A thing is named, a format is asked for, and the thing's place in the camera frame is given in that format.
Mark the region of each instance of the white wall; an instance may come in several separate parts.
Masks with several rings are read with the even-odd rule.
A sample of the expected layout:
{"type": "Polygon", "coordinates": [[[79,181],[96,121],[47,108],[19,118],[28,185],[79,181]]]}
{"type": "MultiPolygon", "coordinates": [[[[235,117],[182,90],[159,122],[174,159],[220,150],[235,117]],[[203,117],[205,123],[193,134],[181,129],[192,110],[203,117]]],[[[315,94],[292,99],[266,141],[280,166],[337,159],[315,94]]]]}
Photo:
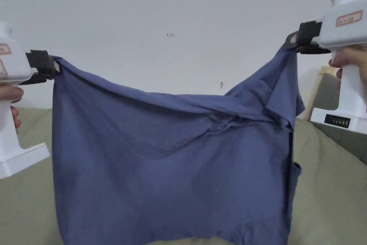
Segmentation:
{"type": "MultiPolygon", "coordinates": [[[[300,22],[329,6],[330,0],[0,0],[0,20],[25,48],[48,50],[125,86],[224,94],[269,61],[300,22]]],[[[299,57],[305,102],[328,59],[299,57]]],[[[51,107],[51,81],[25,91],[22,106],[51,107]]]]}

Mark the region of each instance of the display screen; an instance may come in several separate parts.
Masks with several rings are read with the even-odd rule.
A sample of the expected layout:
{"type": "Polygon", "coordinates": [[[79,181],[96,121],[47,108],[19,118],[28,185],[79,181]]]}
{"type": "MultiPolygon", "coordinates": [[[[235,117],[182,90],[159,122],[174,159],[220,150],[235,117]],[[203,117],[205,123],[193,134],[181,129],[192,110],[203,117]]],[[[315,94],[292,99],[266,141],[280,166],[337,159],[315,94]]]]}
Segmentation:
{"type": "Polygon", "coordinates": [[[334,116],[327,114],[324,123],[348,128],[351,120],[349,118],[334,116]]]}

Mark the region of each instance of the finger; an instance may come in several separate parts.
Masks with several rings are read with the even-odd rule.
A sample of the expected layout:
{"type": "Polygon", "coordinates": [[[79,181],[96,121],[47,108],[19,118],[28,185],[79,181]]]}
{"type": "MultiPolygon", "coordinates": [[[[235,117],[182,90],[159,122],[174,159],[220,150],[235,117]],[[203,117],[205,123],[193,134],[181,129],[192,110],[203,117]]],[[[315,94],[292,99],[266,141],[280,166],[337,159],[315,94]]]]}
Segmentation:
{"type": "Polygon", "coordinates": [[[0,101],[14,100],[21,98],[24,91],[21,88],[11,85],[0,85],[0,101]]]}
{"type": "Polygon", "coordinates": [[[333,67],[342,67],[353,64],[361,67],[365,65],[366,60],[367,60],[366,50],[360,48],[348,47],[341,49],[335,56],[334,60],[332,60],[330,65],[333,67]]]}
{"type": "Polygon", "coordinates": [[[22,124],[22,122],[18,118],[14,119],[15,128],[19,128],[21,124],[22,124]]]}
{"type": "Polygon", "coordinates": [[[338,79],[341,79],[341,78],[342,78],[342,74],[343,74],[343,70],[342,70],[342,68],[340,68],[340,69],[337,71],[337,78],[338,78],[338,79]]]}
{"type": "Polygon", "coordinates": [[[22,98],[15,99],[15,100],[14,100],[14,101],[12,101],[11,103],[12,103],[12,104],[16,104],[16,103],[20,102],[21,100],[22,100],[22,98]]]}
{"type": "Polygon", "coordinates": [[[19,115],[18,109],[16,109],[14,106],[11,106],[10,108],[11,108],[11,114],[13,115],[13,118],[18,117],[19,115]]]}

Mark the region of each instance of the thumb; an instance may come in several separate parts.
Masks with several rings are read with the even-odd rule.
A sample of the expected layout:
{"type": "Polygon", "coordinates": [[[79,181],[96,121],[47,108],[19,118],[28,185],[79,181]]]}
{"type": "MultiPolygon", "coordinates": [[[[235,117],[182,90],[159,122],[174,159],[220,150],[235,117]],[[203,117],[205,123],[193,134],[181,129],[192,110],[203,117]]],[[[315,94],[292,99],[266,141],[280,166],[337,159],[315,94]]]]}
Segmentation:
{"type": "Polygon", "coordinates": [[[0,85],[0,101],[14,100],[21,98],[24,91],[21,88],[10,85],[0,85]]]}
{"type": "Polygon", "coordinates": [[[341,49],[331,64],[333,67],[343,67],[346,65],[367,66],[367,51],[362,48],[348,47],[341,49]]]}

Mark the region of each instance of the black clamp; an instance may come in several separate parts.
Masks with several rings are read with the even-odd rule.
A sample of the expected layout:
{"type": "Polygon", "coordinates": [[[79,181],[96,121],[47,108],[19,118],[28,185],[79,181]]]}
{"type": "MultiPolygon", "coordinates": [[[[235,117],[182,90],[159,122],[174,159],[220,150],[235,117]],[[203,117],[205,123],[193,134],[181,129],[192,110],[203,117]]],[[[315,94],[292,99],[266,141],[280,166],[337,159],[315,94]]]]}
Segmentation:
{"type": "Polygon", "coordinates": [[[55,59],[48,55],[47,51],[31,50],[26,53],[31,68],[36,68],[38,72],[19,85],[29,85],[34,83],[42,83],[51,80],[60,75],[60,67],[55,59]]]}
{"type": "Polygon", "coordinates": [[[284,43],[287,50],[293,50],[308,55],[319,55],[331,53],[327,49],[320,48],[318,44],[312,43],[312,39],[320,35],[322,22],[309,21],[300,24],[297,32],[291,33],[284,43]]]}

